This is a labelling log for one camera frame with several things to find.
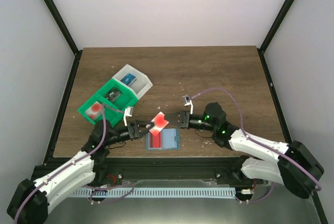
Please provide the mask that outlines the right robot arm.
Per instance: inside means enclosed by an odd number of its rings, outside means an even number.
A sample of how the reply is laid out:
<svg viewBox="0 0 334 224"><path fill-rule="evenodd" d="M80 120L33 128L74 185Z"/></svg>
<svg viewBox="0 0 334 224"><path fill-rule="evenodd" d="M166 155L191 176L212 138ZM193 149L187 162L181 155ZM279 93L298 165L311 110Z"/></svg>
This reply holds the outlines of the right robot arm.
<svg viewBox="0 0 334 224"><path fill-rule="evenodd" d="M303 143L274 142L250 134L228 122L217 102L207 104L203 114L179 111L165 119L178 128L209 131L219 147L248 154L239 168L243 177L284 185L303 199L321 189L324 169Z"/></svg>

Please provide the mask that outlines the blue leather card holder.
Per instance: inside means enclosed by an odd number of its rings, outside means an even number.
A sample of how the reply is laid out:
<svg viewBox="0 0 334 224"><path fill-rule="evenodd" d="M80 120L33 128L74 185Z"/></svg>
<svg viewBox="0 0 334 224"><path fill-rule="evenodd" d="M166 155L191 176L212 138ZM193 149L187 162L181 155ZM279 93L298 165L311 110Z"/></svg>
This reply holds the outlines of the blue leather card holder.
<svg viewBox="0 0 334 224"><path fill-rule="evenodd" d="M147 150L170 150L170 149L179 149L180 148L180 140L181 136L179 130L176 128L167 128L163 129L161 134L161 143L162 147L160 149L150 149L148 148L148 133L146 135L146 149Z"/></svg>

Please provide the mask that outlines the white red circle card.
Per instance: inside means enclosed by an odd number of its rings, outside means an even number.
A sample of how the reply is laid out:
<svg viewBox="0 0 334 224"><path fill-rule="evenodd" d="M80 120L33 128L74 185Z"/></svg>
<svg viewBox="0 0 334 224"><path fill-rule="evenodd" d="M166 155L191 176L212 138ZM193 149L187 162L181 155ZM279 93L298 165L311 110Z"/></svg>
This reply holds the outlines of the white red circle card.
<svg viewBox="0 0 334 224"><path fill-rule="evenodd" d="M154 127L149 132L153 136L157 136L169 124L169 121L165 119L165 114L162 112L159 112L151 122L154 124Z"/></svg>

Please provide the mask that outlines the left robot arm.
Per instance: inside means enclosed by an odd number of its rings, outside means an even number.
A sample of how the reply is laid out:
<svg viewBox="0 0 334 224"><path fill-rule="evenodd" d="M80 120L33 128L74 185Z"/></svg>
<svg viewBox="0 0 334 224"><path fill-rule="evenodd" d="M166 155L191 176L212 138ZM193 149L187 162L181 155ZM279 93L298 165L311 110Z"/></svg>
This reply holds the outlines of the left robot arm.
<svg viewBox="0 0 334 224"><path fill-rule="evenodd" d="M108 120L99 120L74 157L47 175L19 183L7 214L14 223L44 223L51 211L74 191L103 183L110 145L142 138L153 127L153 122L134 121L113 128Z"/></svg>

